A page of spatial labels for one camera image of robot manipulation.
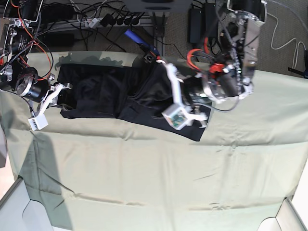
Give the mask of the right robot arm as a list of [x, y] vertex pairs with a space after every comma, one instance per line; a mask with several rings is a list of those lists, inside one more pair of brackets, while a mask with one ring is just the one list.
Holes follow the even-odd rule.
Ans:
[[[54, 59], [51, 51], [41, 40], [39, 31], [42, 21], [41, 0], [8, 0], [0, 5], [0, 15], [8, 20], [0, 37], [0, 90], [21, 98], [35, 117], [32, 103], [38, 110], [58, 107], [72, 110], [76, 101], [72, 97], [70, 83], [58, 83], [51, 70]], [[28, 54], [37, 47], [49, 62], [49, 70], [40, 75], [28, 64]]]

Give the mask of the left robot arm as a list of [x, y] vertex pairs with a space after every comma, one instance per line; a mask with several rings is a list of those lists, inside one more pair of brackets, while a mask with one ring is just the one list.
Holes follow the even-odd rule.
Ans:
[[254, 92], [259, 34], [267, 20], [267, 2], [228, 0], [215, 13], [215, 23], [222, 27], [222, 51], [209, 54], [206, 32], [201, 47], [187, 54], [187, 65], [194, 71], [191, 77], [183, 76], [174, 64], [157, 59], [166, 70], [173, 101], [162, 116], [176, 130], [195, 121], [205, 128], [209, 117], [202, 107], [215, 111], [218, 104], [231, 101], [226, 109], [231, 112]]

